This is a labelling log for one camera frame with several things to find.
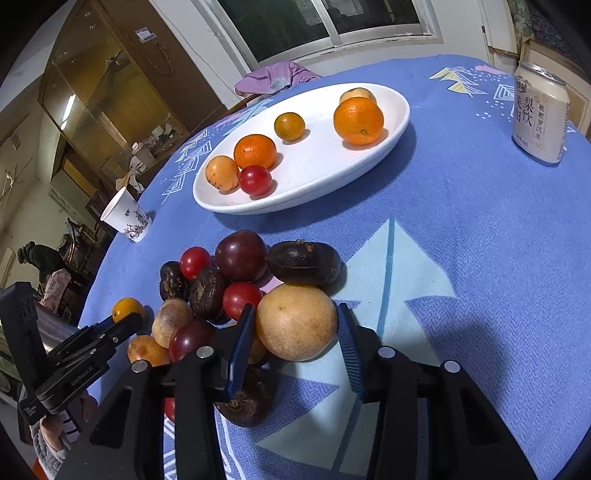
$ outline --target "wooden cabinet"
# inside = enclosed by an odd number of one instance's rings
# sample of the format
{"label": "wooden cabinet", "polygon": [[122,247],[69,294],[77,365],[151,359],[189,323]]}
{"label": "wooden cabinet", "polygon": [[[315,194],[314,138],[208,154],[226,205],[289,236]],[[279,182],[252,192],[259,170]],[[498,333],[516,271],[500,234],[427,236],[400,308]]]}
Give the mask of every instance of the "wooden cabinet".
{"label": "wooden cabinet", "polygon": [[226,111],[148,0],[80,0],[54,45],[39,101],[112,187],[129,170],[134,143],[163,161]]}

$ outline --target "ceiling light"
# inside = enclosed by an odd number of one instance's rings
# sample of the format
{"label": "ceiling light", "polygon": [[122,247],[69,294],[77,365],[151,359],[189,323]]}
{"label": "ceiling light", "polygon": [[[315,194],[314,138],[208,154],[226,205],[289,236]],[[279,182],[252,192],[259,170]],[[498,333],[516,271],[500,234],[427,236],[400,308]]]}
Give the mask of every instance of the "ceiling light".
{"label": "ceiling light", "polygon": [[68,117],[70,116],[70,112],[72,111],[72,106],[74,105],[74,100],[76,100],[76,95],[71,95],[70,98],[68,98],[68,104],[66,105],[66,111],[64,112],[64,118],[61,119],[61,121],[64,123],[66,120],[68,120]]}

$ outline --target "table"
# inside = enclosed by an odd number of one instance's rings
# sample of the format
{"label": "table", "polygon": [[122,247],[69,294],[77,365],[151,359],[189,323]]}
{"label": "table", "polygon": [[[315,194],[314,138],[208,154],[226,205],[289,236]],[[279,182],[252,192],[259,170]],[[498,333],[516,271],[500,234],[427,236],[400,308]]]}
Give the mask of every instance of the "table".
{"label": "table", "polygon": [[[289,96],[346,82],[387,85],[411,105],[399,144],[373,170],[267,215],[212,214],[195,203],[194,175],[231,129]],[[298,85],[208,127],[142,195],[154,224],[139,244],[117,235],[82,324],[126,296],[156,311],[162,263],[192,245],[213,252],[233,231],[254,230],[270,245],[327,242],[346,262],[333,298],[413,360],[459,361],[538,478],[553,479],[591,419],[591,145],[569,124],[562,162],[536,163],[511,140],[513,94],[511,76],[477,59],[398,59]],[[104,396],[128,366],[121,348],[91,393]],[[277,375],[275,409],[261,426],[217,417],[228,478],[361,478],[376,407],[355,401],[338,345]],[[168,421],[165,432],[174,480]]]}

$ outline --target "paper cup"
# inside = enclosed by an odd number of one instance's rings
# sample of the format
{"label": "paper cup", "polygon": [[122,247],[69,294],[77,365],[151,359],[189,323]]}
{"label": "paper cup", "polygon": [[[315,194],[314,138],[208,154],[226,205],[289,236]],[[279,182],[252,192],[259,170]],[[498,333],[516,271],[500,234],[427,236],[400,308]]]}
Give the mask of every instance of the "paper cup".
{"label": "paper cup", "polygon": [[134,242],[139,242],[145,237],[152,225],[152,219],[142,210],[126,188],[117,192],[100,219]]}

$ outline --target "window frame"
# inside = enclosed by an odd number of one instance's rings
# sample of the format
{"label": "window frame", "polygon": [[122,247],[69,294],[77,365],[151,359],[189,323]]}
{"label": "window frame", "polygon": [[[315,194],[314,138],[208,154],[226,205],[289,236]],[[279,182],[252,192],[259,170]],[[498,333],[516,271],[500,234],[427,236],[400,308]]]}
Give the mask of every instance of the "window frame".
{"label": "window frame", "polygon": [[218,38],[220,38],[220,36],[226,37],[226,39],[234,45],[246,65],[248,65],[252,71],[278,61],[296,61],[303,57],[337,50],[343,46],[362,44],[368,41],[387,41],[400,38],[415,38],[424,41],[428,38],[436,38],[437,32],[439,31],[431,0],[411,0],[418,16],[418,24],[386,25],[383,27],[364,28],[362,30],[355,30],[343,34],[337,32],[322,0],[310,0],[320,17],[321,22],[324,24],[328,33],[327,37],[313,40],[273,55],[268,59],[258,61],[229,15],[217,0],[192,1],[194,4],[197,2],[201,3],[209,10],[211,16],[217,20],[219,25],[216,25],[215,22],[207,21],[206,17],[206,21],[214,35]]}

